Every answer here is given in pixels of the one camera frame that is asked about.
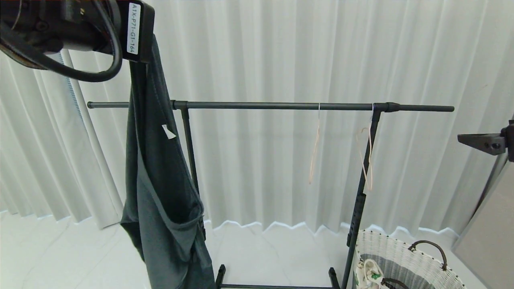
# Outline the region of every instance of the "white woven basket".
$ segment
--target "white woven basket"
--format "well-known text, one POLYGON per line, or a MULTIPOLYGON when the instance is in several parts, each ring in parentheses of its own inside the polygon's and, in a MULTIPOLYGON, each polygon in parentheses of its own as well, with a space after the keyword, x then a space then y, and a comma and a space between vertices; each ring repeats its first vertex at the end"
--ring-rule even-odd
MULTIPOLYGON (((360 260, 373 259, 382 269, 384 277, 403 282, 409 289, 465 289, 462 280, 450 269, 443 250, 444 262, 416 250, 418 242, 404 243, 381 233, 368 230, 359 231, 355 248, 354 265, 360 260)), ((389 285, 389 288, 403 288, 399 285, 389 285)))

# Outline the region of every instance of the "brown basket handle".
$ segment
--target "brown basket handle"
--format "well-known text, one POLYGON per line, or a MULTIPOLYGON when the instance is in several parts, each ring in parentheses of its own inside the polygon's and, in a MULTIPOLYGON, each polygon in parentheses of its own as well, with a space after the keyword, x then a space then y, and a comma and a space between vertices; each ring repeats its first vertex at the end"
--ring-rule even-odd
POLYGON ((427 243, 427 244, 430 244, 434 247, 436 247, 439 252, 441 252, 441 255, 443 256, 443 271, 446 271, 446 269, 448 268, 448 261, 446 261, 446 255, 445 255, 445 252, 443 251, 443 248, 441 248, 439 245, 437 245, 436 243, 434 242, 430 242, 430 241, 427 241, 427 240, 420 240, 420 241, 417 241, 417 242, 414 242, 412 243, 412 245, 409 247, 409 250, 410 251, 414 251, 416 250, 416 246, 421 244, 421 243, 427 243))
POLYGON ((407 285, 405 285, 403 282, 399 281, 399 280, 396 280, 396 279, 393 279, 393 278, 383 278, 382 279, 382 285, 386 285, 386 282, 388 283, 395 283, 395 284, 398 284, 400 285, 401 287, 405 288, 405 289, 409 289, 407 287, 407 285))

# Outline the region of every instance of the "clothes rack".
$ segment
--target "clothes rack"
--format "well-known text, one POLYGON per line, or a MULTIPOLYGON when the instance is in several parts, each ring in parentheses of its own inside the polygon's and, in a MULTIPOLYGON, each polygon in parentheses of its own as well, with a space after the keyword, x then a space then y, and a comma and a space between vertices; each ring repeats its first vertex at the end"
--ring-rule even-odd
MULTIPOLYGON (((347 288, 350 273, 352 271, 352 261, 357 244, 357 235, 360 229, 362 213, 364 211, 364 203, 366 194, 364 194, 365 174, 369 167, 370 145, 375 142, 378 122, 381 113, 391 113, 398 111, 417 111, 417 112, 453 112, 453 106, 441 105, 405 105, 394 102, 381 103, 294 103, 294 102, 197 102, 197 101, 180 101, 171 100, 172 108, 180 110, 184 124, 186 135, 186 145, 189 157, 191 177, 198 189, 198 175, 196 174, 196 163, 193 151, 193 139, 191 135, 191 124, 189 122, 189 109, 218 109, 218 110, 323 110, 323 111, 373 111, 370 138, 364 155, 364 166, 361 171, 357 196, 355 199, 354 211, 350 231, 348 233, 346 245, 348 246, 348 256, 346 259, 346 267, 344 270, 342 284, 339 285, 334 268, 328 270, 331 287, 308 287, 308 286, 272 286, 272 285, 250 285, 250 284, 223 284, 225 276, 225 265, 221 265, 216 277, 217 288, 253 288, 253 289, 342 289, 347 288)), ((90 109, 100 108, 128 108, 128 102, 88 102, 87 107, 90 109)))

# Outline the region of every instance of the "marble tile floor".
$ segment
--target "marble tile floor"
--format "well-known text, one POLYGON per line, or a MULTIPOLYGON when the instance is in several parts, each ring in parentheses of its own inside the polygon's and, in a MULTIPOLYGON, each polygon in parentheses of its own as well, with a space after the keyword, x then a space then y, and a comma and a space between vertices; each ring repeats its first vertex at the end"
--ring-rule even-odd
MULTIPOLYGON (((119 225, 99 230, 92 219, 75 224, 69 218, 56 222, 6 212, 0 218, 1 289, 150 288, 144 264, 119 225)), ((337 234, 326 228, 313 234, 302 225, 272 225, 263 232, 259 224, 241 227, 228 222, 213 230, 207 222, 206 230, 215 274, 220 264, 227 267, 224 283, 330 286, 330 267, 341 281, 347 254, 343 227, 337 234)), ((394 234, 406 242, 415 239, 401 230, 394 234)), ((449 248, 455 236, 416 236, 424 238, 449 248)), ((485 289, 449 249, 446 252, 450 267, 469 289, 485 289)))

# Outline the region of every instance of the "white label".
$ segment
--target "white label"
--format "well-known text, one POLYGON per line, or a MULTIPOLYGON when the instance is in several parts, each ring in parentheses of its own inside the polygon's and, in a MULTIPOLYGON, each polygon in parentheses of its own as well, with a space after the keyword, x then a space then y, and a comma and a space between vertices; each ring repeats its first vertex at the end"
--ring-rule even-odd
POLYGON ((167 124, 163 124, 162 128, 164 129, 164 132, 166 133, 166 136, 168 137, 168 139, 172 139, 172 138, 176 137, 176 135, 174 133, 172 133, 170 130, 168 130, 167 124))
POLYGON ((141 17, 141 5, 130 3, 128 6, 127 23, 127 52, 136 54, 139 50, 139 18, 141 17))

